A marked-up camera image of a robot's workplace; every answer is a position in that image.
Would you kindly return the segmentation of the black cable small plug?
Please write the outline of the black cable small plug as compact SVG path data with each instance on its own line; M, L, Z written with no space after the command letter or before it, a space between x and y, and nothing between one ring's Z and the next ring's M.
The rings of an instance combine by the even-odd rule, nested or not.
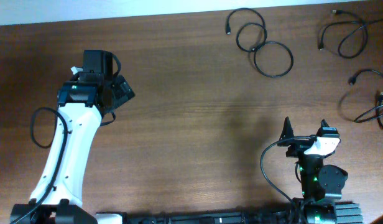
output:
M348 84L350 86L353 86L360 75L363 73L373 73L383 79L383 73L371 69L371 68L364 68L358 70L353 76L351 76L348 80ZM379 127L383 130L383 121L381 118L383 117L383 91L380 91L376 93L375 100L374 100L374 106L357 116L353 119L354 123L366 123L368 121L376 120Z

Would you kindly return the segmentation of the black cable gold plug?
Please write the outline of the black cable gold plug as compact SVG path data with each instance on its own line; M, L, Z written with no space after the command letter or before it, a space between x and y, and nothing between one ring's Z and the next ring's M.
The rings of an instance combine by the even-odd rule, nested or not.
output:
M368 27L373 25L373 24L377 24L377 23L383 22L383 18L367 21L367 20L363 19L361 16L357 15L356 13L353 13L353 12L350 12L350 11L345 11L345 10L342 10L342 9L333 9L331 11L331 14L333 16L350 16L353 19L351 21L331 22L331 23L325 25L323 28L321 28L319 33L318 33L319 36L318 36L317 48L318 48L319 51L325 49L325 35L326 35L326 31L329 28L335 27L335 26L343 26L343 25L356 25L356 27L353 30L348 32L340 40L340 42L339 42L339 44L337 46L337 49L336 49L336 55L338 55L341 58L345 58L345 59L352 59L352 58L356 58L357 56L361 55L362 52L365 50L367 44L368 44L368 40L369 40ZM356 33L361 33L361 45L358 48L358 50L355 53L353 53L353 54L344 54L344 53L342 53L343 45L352 36L354 36Z

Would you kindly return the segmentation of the black cable silver plug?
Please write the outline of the black cable silver plug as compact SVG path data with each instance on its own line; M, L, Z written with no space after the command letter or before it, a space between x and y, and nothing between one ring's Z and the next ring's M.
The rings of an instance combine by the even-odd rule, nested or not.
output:
M251 61L251 65L254 67L254 69L259 72L261 75L268 77L268 78L281 78L286 76L294 65L294 56L292 51L289 49L289 47L281 42L269 40L268 36L268 29L267 24L264 19L264 16L259 13L257 10L248 8L248 7L242 7L238 9L232 10L227 16L225 20L225 33L226 35L232 34L231 29L231 19L235 14L240 13L248 13L256 16L255 19L252 19L251 21L245 22L243 25L240 25L240 27L235 32L235 43L237 45L237 48L244 53L248 54L248 58ZM249 29L256 28L258 31L258 34L256 35L256 39L252 41L252 43L247 46L246 44L242 43L241 37L244 35L244 31L248 31ZM284 71L277 71L277 72L268 72L265 70L263 66L263 53L267 53L268 50L277 50L278 53L280 53L280 58L284 59L284 64L287 63L287 67L284 68Z

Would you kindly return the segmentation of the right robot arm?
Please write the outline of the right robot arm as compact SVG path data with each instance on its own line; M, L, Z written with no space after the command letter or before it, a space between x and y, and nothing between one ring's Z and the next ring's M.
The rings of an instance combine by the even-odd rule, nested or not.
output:
M287 157L297 158L303 197L293 199L293 220L301 223L336 223L335 203L342 197L348 173L324 160L335 153L341 142L339 132L325 120L317 133L306 138L295 136L288 117L279 137Z

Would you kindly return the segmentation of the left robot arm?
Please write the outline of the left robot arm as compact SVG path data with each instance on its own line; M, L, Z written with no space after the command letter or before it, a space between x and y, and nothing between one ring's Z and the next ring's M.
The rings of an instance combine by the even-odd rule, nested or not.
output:
M11 223L125 223L122 212L91 215L82 209L83 179L91 144L106 114L135 96L120 75L117 56L105 50L85 50L82 67L57 95L55 133L42 176L27 204L15 204Z

